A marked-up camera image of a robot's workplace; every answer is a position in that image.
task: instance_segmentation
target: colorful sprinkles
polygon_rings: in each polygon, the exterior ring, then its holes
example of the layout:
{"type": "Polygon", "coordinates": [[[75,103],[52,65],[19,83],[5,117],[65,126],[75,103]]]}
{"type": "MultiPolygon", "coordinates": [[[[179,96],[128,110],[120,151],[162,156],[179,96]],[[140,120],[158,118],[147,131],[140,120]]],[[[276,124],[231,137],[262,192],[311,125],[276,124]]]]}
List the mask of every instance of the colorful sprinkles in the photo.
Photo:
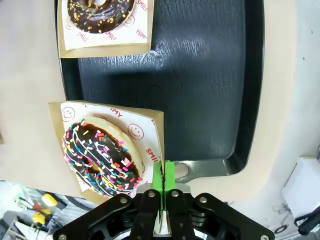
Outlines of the colorful sprinkles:
{"type": "Polygon", "coordinates": [[[138,186],[142,178],[135,177],[133,172],[135,166],[125,157],[128,149],[121,146],[124,142],[113,142],[110,145],[110,139],[105,133],[99,129],[92,132],[88,124],[83,118],[80,123],[72,124],[64,134],[62,146],[66,162],[97,193],[103,196],[129,194],[138,186]],[[120,153],[122,152],[120,156],[123,156],[123,159],[113,160],[110,153],[114,148],[120,149],[120,153]],[[99,172],[88,172],[94,164],[98,166],[99,172]]]}

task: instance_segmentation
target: chocolate glazed donut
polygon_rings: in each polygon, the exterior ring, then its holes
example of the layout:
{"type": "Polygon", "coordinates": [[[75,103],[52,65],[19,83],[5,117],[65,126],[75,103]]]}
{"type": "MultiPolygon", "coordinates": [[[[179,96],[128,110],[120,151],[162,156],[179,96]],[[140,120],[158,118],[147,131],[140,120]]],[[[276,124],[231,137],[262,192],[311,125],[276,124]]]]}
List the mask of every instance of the chocolate glazed donut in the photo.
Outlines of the chocolate glazed donut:
{"type": "Polygon", "coordinates": [[[62,146],[71,169],[100,195],[130,194],[142,180],[117,139],[84,119],[66,131],[62,146]]]}
{"type": "Polygon", "coordinates": [[[93,0],[68,0],[68,14],[78,29],[101,34],[121,25],[130,16],[136,0],[106,0],[102,6],[96,6],[92,2],[93,0]]]}

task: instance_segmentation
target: cable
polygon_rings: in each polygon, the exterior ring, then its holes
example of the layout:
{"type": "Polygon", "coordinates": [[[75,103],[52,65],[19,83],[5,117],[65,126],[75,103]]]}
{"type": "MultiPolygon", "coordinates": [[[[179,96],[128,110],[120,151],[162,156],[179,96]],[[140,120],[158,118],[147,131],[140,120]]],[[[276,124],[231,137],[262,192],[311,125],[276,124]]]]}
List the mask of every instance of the cable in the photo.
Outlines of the cable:
{"type": "Polygon", "coordinates": [[[75,206],[77,206],[78,208],[81,208],[83,210],[86,211],[91,211],[93,208],[87,207],[85,205],[83,205],[81,202],[77,201],[74,197],[72,196],[65,196],[66,199],[68,199],[72,204],[74,204],[75,206]]]}
{"type": "Polygon", "coordinates": [[[51,215],[48,215],[48,214],[46,214],[45,212],[43,212],[43,211],[41,211],[41,210],[36,210],[36,209],[30,208],[30,207],[27,207],[26,209],[31,210],[31,211],[34,211],[34,212],[39,212],[39,213],[41,213],[41,214],[44,215],[45,217],[49,218],[50,221],[52,220],[53,222],[55,222],[55,224],[57,224],[60,228],[63,226],[63,224],[62,224],[61,222],[59,222],[57,219],[55,219],[55,218],[53,217],[53,215],[52,215],[52,216],[51,216],[51,215]]]}
{"type": "Polygon", "coordinates": [[[49,235],[50,235],[50,233],[48,233],[48,234],[44,237],[44,240],[46,240],[49,235]]]}
{"type": "Polygon", "coordinates": [[[40,228],[38,229],[38,233],[36,234],[35,240],[38,240],[39,233],[40,233],[40,228]]]}
{"type": "Polygon", "coordinates": [[[29,201],[27,201],[27,200],[25,200],[23,197],[19,197],[19,199],[21,200],[21,201],[24,201],[24,202],[26,202],[26,203],[28,203],[29,205],[31,205],[32,207],[34,206],[33,204],[31,204],[29,201]]]}

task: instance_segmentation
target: bolt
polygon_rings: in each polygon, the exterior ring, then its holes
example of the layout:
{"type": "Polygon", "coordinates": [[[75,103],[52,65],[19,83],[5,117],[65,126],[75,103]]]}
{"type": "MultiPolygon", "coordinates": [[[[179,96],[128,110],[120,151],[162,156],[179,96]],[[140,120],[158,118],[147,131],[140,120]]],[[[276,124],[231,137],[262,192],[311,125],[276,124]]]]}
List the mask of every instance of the bolt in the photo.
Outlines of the bolt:
{"type": "Polygon", "coordinates": [[[128,200],[126,198],[121,198],[120,199],[120,203],[122,204],[126,204],[128,202],[128,200]]]}
{"type": "Polygon", "coordinates": [[[58,238],[58,240],[67,240],[67,236],[64,234],[61,234],[58,238]]]}
{"type": "Polygon", "coordinates": [[[205,204],[207,202],[207,199],[204,196],[202,196],[200,197],[199,201],[200,203],[205,204]]]}
{"type": "Polygon", "coordinates": [[[148,194],[148,196],[149,196],[150,198],[153,198],[155,195],[156,195],[156,194],[155,194],[153,191],[150,191],[149,194],[148,194]]]}
{"type": "Polygon", "coordinates": [[[177,191],[172,191],[171,195],[172,197],[178,197],[179,193],[177,191]]]}
{"type": "Polygon", "coordinates": [[[260,240],[269,240],[269,237],[267,235],[262,235],[260,237],[260,240]]]}

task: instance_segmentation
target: table surface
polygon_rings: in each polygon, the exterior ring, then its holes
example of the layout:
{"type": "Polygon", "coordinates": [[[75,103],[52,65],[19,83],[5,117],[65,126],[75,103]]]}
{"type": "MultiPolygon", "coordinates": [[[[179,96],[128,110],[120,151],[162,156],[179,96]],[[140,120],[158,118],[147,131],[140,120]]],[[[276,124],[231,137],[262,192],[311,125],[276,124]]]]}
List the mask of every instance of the table surface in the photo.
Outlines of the table surface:
{"type": "MultiPolygon", "coordinates": [[[[232,176],[192,180],[194,195],[209,192],[225,201],[254,196],[267,182],[281,146],[295,77],[295,3],[264,4],[264,73],[248,164],[232,176]]],[[[65,100],[54,15],[52,0],[20,1],[15,8],[10,0],[0,1],[0,20],[11,19],[10,25],[0,25],[0,50],[5,56],[0,65],[0,179],[80,196],[69,169],[62,165],[47,105],[65,100]],[[30,14],[28,8],[37,11],[30,14]]]]}

